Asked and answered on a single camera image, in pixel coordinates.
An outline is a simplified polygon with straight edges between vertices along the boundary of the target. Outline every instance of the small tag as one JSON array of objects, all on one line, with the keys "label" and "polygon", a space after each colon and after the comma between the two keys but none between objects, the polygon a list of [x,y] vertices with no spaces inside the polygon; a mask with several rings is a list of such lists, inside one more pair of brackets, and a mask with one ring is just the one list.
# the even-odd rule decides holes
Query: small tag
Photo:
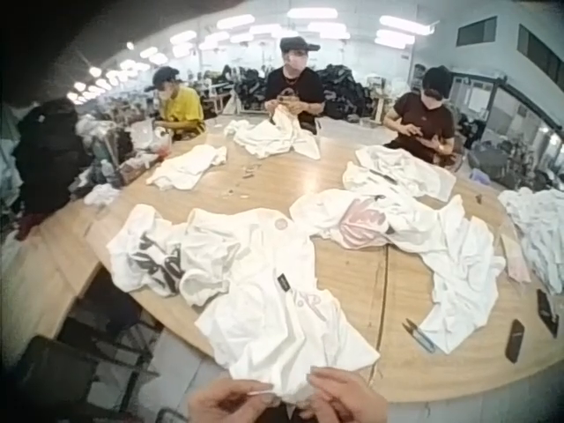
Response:
[{"label": "small tag", "polygon": [[282,273],[280,276],[278,276],[278,283],[280,284],[280,286],[282,287],[282,290],[285,293],[290,291],[290,284],[288,283],[288,279],[286,279],[286,276],[284,276],[284,273]]}]

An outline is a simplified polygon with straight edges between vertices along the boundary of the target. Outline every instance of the hand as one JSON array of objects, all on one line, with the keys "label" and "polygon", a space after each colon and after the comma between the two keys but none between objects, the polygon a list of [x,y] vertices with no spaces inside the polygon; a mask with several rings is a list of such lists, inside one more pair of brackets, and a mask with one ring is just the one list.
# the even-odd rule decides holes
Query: hand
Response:
[{"label": "hand", "polygon": [[278,107],[278,100],[268,100],[264,103],[264,108],[268,113],[274,115],[274,110]]},{"label": "hand", "polygon": [[303,101],[285,101],[283,103],[292,115],[299,115],[301,112],[305,112],[309,108],[308,103]]},{"label": "hand", "polygon": [[439,138],[434,135],[431,139],[424,139],[423,137],[417,137],[417,140],[422,143],[425,147],[430,148],[435,151],[439,151],[441,149],[441,142]]},{"label": "hand", "polygon": [[317,417],[319,423],[385,423],[388,402],[352,372],[331,367],[312,367],[308,381],[315,388],[303,419]]},{"label": "hand", "polygon": [[219,379],[188,400],[190,422],[254,423],[268,407],[277,406],[277,399],[272,394],[249,394],[271,388],[257,381]]},{"label": "hand", "polygon": [[423,132],[421,132],[421,128],[415,126],[412,123],[408,123],[407,125],[399,125],[398,132],[408,137],[412,137],[415,135],[419,135],[420,137],[423,137]]}]

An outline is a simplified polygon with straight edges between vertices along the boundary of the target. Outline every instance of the worker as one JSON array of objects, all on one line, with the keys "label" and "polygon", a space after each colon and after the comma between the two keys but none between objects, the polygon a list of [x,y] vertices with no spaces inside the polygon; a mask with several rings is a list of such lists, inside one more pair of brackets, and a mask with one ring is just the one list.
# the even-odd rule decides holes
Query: worker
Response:
[{"label": "worker", "polygon": [[319,75],[308,67],[308,54],[318,51],[319,46],[307,44],[302,37],[288,37],[280,40],[280,50],[284,65],[266,79],[264,108],[273,115],[276,107],[283,104],[298,116],[304,130],[316,134],[315,116],[323,112],[325,95]]},{"label": "worker", "polygon": [[331,367],[312,367],[314,395],[297,404],[291,419],[286,406],[257,381],[220,379],[189,398],[191,423],[385,423],[388,403],[358,375]]},{"label": "worker", "polygon": [[204,111],[200,96],[193,88],[182,84],[180,72],[170,66],[158,68],[152,76],[152,86],[146,91],[157,90],[160,99],[160,117],[154,126],[174,132],[173,140],[192,138],[205,131]]},{"label": "worker", "polygon": [[451,86],[447,68],[429,69],[421,92],[402,95],[384,117],[384,125],[397,132],[397,138],[385,146],[403,148],[426,162],[447,166],[455,144],[455,124],[443,103]]}]

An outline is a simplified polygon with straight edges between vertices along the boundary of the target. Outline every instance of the yellow shirt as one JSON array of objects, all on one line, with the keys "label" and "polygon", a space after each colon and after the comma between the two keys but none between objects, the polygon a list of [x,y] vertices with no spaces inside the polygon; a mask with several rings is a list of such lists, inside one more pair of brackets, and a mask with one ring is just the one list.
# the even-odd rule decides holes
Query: yellow shirt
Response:
[{"label": "yellow shirt", "polygon": [[205,131],[204,111],[200,103],[200,96],[193,88],[181,85],[176,97],[165,101],[163,111],[163,117],[168,122],[197,121],[194,131],[197,134]]}]

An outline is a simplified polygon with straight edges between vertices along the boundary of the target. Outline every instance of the smartphone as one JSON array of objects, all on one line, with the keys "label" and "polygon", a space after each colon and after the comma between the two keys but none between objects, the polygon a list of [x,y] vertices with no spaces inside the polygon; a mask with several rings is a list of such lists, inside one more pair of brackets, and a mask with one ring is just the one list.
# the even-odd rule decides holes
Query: smartphone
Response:
[{"label": "smartphone", "polygon": [[540,320],[543,321],[550,333],[553,334],[553,337],[556,338],[556,335],[558,335],[558,323],[560,317],[553,314],[553,311],[550,308],[550,302],[548,302],[548,297],[546,297],[546,293],[540,289],[537,290],[537,306]]},{"label": "smartphone", "polygon": [[519,352],[521,351],[521,344],[523,343],[523,336],[525,334],[525,327],[518,320],[511,323],[511,330],[509,331],[508,344],[505,347],[505,356],[513,364],[517,363]]}]

